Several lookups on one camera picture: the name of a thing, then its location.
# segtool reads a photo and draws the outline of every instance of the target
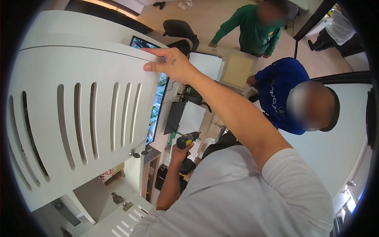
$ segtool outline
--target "hand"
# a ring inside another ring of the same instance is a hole
[[[264,53],[264,54],[262,55],[262,57],[264,57],[264,58],[269,58],[270,55],[268,55],[267,53]]]
[[[182,84],[191,84],[194,77],[200,74],[177,48],[151,49],[142,48],[142,51],[152,53],[159,57],[165,57],[165,63],[146,63],[143,69],[148,72],[163,72],[171,79]]]
[[[212,47],[212,48],[216,48],[217,47],[217,44],[214,44],[214,43],[212,43],[212,41],[211,42],[209,42],[209,45],[208,45],[209,47]]]
[[[193,147],[193,143],[186,146],[184,149],[179,149],[178,146],[175,144],[172,147],[172,154],[171,154],[171,163],[170,165],[178,165],[183,162],[187,156],[189,156],[191,153],[189,150]]]
[[[246,82],[246,83],[247,83],[249,86],[254,86],[256,82],[257,82],[257,80],[255,79],[255,75],[252,75],[252,76],[250,76],[250,77],[247,79],[247,82]]]

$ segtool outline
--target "green shirt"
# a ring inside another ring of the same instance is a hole
[[[280,29],[285,25],[285,22],[278,22],[269,27],[264,26],[258,21],[257,8],[258,5],[253,4],[238,8],[232,17],[220,26],[212,43],[217,44],[222,37],[240,26],[240,46],[242,49],[257,54],[266,52],[271,56],[279,39]]]

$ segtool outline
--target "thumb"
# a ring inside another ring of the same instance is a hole
[[[147,72],[163,72],[164,63],[146,63],[143,69]]]
[[[183,152],[187,153],[193,147],[193,143],[189,144],[183,149]]]

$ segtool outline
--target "white slipper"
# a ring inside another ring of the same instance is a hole
[[[178,6],[179,6],[181,9],[183,9],[183,10],[186,9],[186,6],[184,6],[184,4],[182,4],[182,3],[179,3]]]

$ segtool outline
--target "white shirt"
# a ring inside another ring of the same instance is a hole
[[[332,13],[333,21],[326,26],[326,31],[338,45],[343,45],[353,37],[355,29],[352,23],[339,11]]]
[[[262,174],[244,146],[200,162],[181,197],[142,218],[130,237],[329,236],[332,198],[294,149],[274,154]]]

